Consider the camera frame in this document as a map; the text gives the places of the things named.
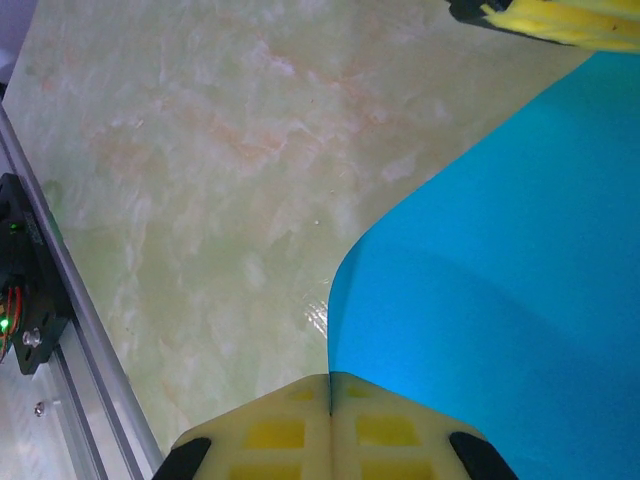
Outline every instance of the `green marble countertop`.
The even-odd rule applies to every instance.
[[[163,450],[326,372],[349,248],[589,55],[446,6],[40,0],[4,105]]]

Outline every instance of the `marble surface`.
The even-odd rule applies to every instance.
[[[349,248],[589,55],[446,5],[40,0],[5,108],[163,450],[326,371]]]

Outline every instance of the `metal frame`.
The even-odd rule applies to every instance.
[[[77,453],[76,474],[83,480],[151,478],[163,455],[1,105],[0,147],[29,196],[77,315],[49,362],[65,439]]]

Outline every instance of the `blue cloth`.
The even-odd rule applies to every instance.
[[[640,478],[640,56],[595,55],[366,233],[329,367],[474,425],[522,479]]]

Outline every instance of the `screw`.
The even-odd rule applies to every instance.
[[[42,343],[42,339],[40,338],[40,330],[34,328],[31,332],[24,332],[24,334],[22,335],[22,343],[24,343],[27,347],[36,348]]]
[[[36,406],[33,409],[33,414],[36,417],[40,418],[44,415],[44,411],[45,411],[44,402],[38,402],[36,403]]]

